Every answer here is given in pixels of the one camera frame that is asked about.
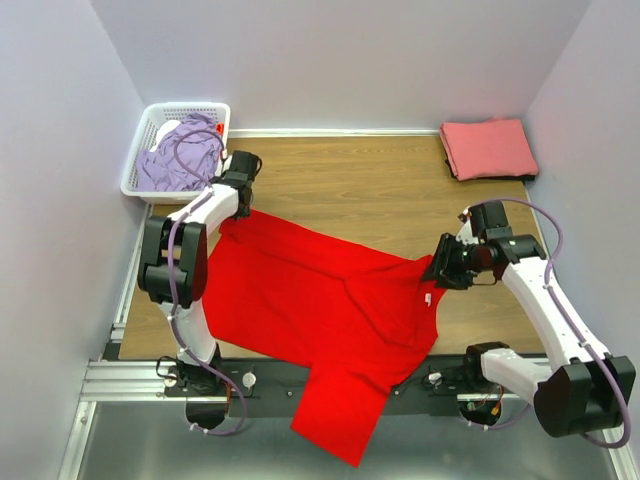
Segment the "red t shirt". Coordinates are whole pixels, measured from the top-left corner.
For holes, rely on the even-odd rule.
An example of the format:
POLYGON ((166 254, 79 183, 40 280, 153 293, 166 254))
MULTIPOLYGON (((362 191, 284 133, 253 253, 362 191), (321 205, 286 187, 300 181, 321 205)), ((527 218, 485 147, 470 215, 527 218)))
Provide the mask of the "red t shirt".
POLYGON ((211 335, 309 369, 292 429, 358 466, 391 389, 437 336, 443 290, 405 259, 254 212, 228 219, 202 298, 211 335))

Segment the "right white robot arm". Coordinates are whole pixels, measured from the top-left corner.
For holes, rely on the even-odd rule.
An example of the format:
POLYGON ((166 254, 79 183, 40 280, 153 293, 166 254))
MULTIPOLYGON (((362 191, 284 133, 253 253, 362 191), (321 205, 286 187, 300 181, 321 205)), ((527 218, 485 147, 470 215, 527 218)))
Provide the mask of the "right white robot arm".
POLYGON ((475 277, 493 273, 519 302, 538 334, 548 364, 524 358, 502 342, 467 348, 460 379, 480 392, 498 384, 531 407, 554 438, 615 427, 620 448, 630 439, 628 402, 636 370, 626 356, 614 356, 581 320, 550 270, 543 247, 531 235, 488 241, 441 235, 422 278, 450 290, 466 290, 475 277))

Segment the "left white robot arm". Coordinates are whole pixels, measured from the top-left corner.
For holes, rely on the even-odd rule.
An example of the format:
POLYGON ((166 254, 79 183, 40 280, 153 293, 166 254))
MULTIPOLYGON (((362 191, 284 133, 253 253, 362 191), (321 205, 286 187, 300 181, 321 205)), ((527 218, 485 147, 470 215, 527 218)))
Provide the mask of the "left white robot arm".
POLYGON ((144 224, 137 275, 138 286, 165 315, 176 344, 176 374, 201 395, 220 383, 232 392, 242 389, 213 364, 219 353, 209 332, 202 297, 208 279, 208 237, 227 219, 249 215, 250 181, 233 186, 221 182, 204 189, 168 216, 151 216, 144 224))

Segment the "purple t shirt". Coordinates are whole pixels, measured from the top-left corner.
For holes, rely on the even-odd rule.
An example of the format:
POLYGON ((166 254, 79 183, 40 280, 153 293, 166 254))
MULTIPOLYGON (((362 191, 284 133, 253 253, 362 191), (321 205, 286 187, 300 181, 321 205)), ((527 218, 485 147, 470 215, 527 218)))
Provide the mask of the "purple t shirt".
POLYGON ((163 138, 155 152, 142 149, 135 161, 138 189, 191 192, 208 186, 225 147, 216 124, 208 115, 190 113, 163 138))

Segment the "white garment in basket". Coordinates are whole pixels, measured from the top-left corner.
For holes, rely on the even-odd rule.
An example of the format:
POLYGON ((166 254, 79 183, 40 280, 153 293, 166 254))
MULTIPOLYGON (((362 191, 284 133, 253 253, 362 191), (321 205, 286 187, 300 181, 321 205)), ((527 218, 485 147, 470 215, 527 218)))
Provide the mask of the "white garment in basket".
POLYGON ((162 124, 159 127, 158 131, 156 132, 154 144, 149 149, 149 151, 155 152, 159 144, 163 140, 163 138, 169 133, 171 133, 172 131, 174 131, 180 124, 181 124, 181 121, 179 120, 168 120, 164 124, 162 124))

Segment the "white plastic laundry basket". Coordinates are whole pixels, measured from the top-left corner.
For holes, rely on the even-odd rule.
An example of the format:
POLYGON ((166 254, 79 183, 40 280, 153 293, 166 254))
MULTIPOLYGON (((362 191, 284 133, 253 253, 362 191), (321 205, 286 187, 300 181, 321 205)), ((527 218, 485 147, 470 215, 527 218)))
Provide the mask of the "white plastic laundry basket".
POLYGON ((149 204, 189 202, 220 174, 231 108, 216 102, 164 102, 143 111, 120 189, 149 204))

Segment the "folded pink t shirt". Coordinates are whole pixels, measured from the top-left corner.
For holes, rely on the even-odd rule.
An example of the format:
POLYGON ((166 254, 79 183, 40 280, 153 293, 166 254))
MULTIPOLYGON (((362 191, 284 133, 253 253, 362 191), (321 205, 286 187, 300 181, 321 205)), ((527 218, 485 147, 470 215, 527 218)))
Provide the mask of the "folded pink t shirt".
POLYGON ((458 164, 490 160, 535 163, 539 172, 520 119, 444 122, 440 125, 439 134, 446 159, 458 164))

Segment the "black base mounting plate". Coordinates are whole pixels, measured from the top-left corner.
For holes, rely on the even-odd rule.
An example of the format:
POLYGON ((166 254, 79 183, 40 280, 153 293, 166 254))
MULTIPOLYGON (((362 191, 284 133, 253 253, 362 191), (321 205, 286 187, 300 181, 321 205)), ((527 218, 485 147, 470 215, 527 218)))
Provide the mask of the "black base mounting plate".
MULTIPOLYGON (((155 364, 165 396, 204 403, 187 406, 185 413, 189 422, 207 428, 218 427, 227 417, 289 417, 309 377, 306 368, 267 358, 216 358, 213 365, 234 384, 169 356, 160 357, 155 364)), ((383 413, 458 417, 496 429, 516 417, 507 411, 507 400, 503 388, 469 380, 461 355, 433 355, 391 387, 383 413)))

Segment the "aluminium frame rail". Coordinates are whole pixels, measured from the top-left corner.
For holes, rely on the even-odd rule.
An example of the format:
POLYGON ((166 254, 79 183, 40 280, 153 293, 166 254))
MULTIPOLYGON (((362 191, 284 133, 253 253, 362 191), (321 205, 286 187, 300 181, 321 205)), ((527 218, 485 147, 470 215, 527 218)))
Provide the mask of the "aluminium frame rail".
POLYGON ((66 447, 63 479, 635 479, 629 448, 553 440, 508 395, 516 424, 487 433, 458 417, 383 415, 353 468, 291 431, 289 417, 249 418, 245 436, 190 431, 164 395, 156 361, 120 358, 133 323, 126 291, 100 359, 88 364, 66 447))

